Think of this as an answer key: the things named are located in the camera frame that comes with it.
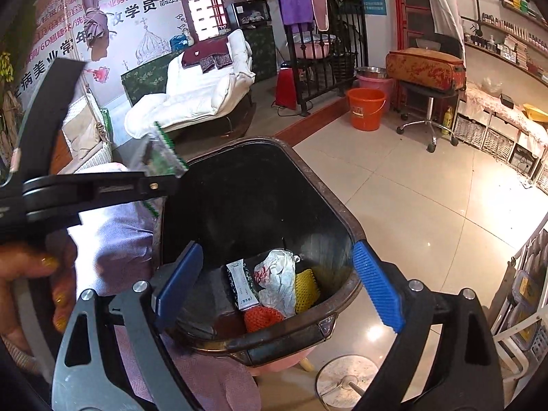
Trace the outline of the person's left hand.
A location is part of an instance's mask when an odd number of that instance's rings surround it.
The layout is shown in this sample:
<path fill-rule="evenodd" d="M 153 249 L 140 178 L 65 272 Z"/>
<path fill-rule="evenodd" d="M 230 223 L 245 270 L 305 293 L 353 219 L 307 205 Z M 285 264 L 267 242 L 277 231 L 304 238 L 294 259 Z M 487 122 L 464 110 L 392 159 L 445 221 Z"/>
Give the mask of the person's left hand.
<path fill-rule="evenodd" d="M 1 245 L 1 337 L 23 352 L 36 316 L 59 333 L 67 327 L 76 301 L 77 247 L 57 231 L 36 246 L 24 241 Z"/>

